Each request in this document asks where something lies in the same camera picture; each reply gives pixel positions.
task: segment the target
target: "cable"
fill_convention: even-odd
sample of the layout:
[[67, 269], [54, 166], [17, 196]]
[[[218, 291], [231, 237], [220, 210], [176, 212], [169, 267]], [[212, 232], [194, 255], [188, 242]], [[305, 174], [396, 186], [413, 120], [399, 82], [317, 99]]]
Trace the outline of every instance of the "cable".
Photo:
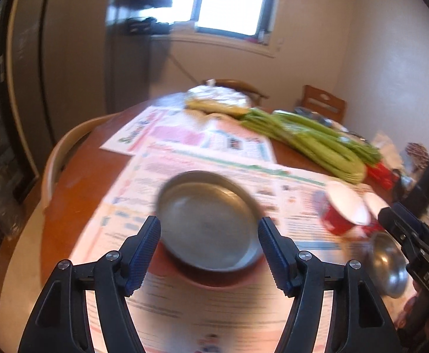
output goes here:
[[186, 77], [188, 77], [188, 79], [190, 79], [195, 86], [198, 86], [200, 84], [199, 81], [196, 80], [195, 77], [193, 77], [189, 72], [187, 72], [187, 70], [182, 66], [182, 64], [180, 62], [178, 62], [178, 60], [170, 53], [170, 49], [167, 49], [165, 45], [162, 44], [162, 41], [157, 41], [157, 43], [160, 44], [161, 48], [164, 49], [165, 54], [167, 55], [167, 57], [169, 57], [172, 62], [174, 63], [174, 65], [180, 69], [180, 71], [185, 74]]

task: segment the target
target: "small metal bowl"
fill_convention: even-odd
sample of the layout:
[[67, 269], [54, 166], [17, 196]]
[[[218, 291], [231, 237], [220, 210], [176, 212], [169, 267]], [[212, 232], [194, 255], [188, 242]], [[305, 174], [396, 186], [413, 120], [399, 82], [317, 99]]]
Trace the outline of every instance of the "small metal bowl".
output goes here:
[[189, 171], [170, 179], [157, 198], [161, 240], [185, 264], [234, 272], [262, 255], [257, 223], [262, 212], [241, 187], [218, 174]]
[[409, 277], [406, 264], [406, 258], [392, 236], [385, 232], [373, 234], [365, 268], [380, 294], [392, 298], [402, 296]]

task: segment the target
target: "white wall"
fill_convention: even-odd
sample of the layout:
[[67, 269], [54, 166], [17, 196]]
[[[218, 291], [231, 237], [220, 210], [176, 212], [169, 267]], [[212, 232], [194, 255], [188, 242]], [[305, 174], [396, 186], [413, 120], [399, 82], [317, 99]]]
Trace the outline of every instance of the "white wall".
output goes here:
[[[332, 90], [345, 54], [354, 0], [280, 0], [275, 58], [208, 44], [172, 42], [171, 53], [197, 80], [240, 79], [271, 96], [269, 106], [292, 109], [302, 86]], [[185, 91], [193, 83], [152, 43], [150, 96]]]
[[333, 94], [349, 103], [345, 125], [383, 130], [403, 149], [429, 150], [429, 9], [422, 0], [356, 0]]

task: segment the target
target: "blue gripper pad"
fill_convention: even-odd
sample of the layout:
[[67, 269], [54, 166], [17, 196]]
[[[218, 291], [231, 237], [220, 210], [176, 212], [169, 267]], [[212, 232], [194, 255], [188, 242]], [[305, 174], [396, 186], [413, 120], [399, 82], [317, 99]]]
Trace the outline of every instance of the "blue gripper pad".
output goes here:
[[121, 279], [117, 280], [124, 296], [129, 297], [141, 288], [145, 273], [160, 239], [159, 219], [148, 217], [137, 235], [128, 237], [120, 248]]
[[294, 257], [299, 253], [298, 247], [290, 238], [281, 236], [269, 217], [260, 219], [258, 234], [276, 287], [286, 296], [293, 296], [293, 279], [297, 275]]

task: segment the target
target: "red cup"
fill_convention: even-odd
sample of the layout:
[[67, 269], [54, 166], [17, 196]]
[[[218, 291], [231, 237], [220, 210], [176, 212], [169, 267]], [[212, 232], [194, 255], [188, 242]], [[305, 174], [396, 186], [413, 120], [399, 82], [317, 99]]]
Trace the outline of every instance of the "red cup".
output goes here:
[[359, 194], [343, 183], [333, 181], [326, 184], [321, 221], [326, 230], [341, 236], [356, 225], [370, 224], [370, 213]]
[[383, 232], [385, 229], [378, 222], [378, 214], [383, 208], [389, 207], [383, 199], [374, 192], [366, 192], [363, 195], [363, 201], [371, 214], [371, 222], [368, 226], [363, 227], [363, 232], [370, 237], [375, 232]]

